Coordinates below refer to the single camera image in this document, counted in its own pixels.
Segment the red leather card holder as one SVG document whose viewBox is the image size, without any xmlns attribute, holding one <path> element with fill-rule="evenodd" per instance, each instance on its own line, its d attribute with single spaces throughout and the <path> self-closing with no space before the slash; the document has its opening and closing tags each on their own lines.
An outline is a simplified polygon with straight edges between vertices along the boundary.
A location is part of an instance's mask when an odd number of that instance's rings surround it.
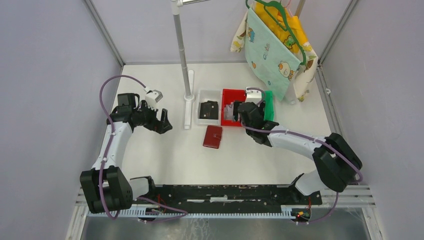
<svg viewBox="0 0 424 240">
<path fill-rule="evenodd" d="M 216 125 L 208 125 L 203 139 L 203 147 L 218 149 L 221 144 L 223 128 Z"/>
</svg>

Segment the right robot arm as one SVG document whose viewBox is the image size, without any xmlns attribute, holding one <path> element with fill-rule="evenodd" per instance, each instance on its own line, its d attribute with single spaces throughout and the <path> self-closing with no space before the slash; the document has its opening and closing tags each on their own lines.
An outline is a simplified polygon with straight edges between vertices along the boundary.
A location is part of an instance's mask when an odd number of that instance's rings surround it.
<svg viewBox="0 0 424 240">
<path fill-rule="evenodd" d="M 363 180 L 361 160 L 338 133 L 313 136 L 289 130 L 275 121 L 265 120 L 261 108 L 243 102 L 237 108 L 240 123 L 256 143 L 282 148 L 313 161 L 315 170 L 300 174 L 290 184 L 289 199 L 302 204 L 309 196 L 324 189 L 341 193 Z"/>
</svg>

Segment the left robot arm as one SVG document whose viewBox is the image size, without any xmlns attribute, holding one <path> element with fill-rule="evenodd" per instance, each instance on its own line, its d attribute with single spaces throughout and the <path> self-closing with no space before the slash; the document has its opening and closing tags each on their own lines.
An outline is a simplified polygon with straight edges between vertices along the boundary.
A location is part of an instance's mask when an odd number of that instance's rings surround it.
<svg viewBox="0 0 424 240">
<path fill-rule="evenodd" d="M 80 184 L 92 214 L 129 209 L 139 197 L 145 204 L 153 203 L 157 190 L 151 176 L 127 179 L 121 166 L 129 139 L 135 128 L 143 127 L 158 134 L 172 130 L 168 111 L 164 108 L 157 118 L 156 104 L 163 95 L 150 90 L 144 99 L 136 93 L 121 93 L 117 106 L 106 120 L 106 133 L 96 162 L 80 175 Z"/>
</svg>

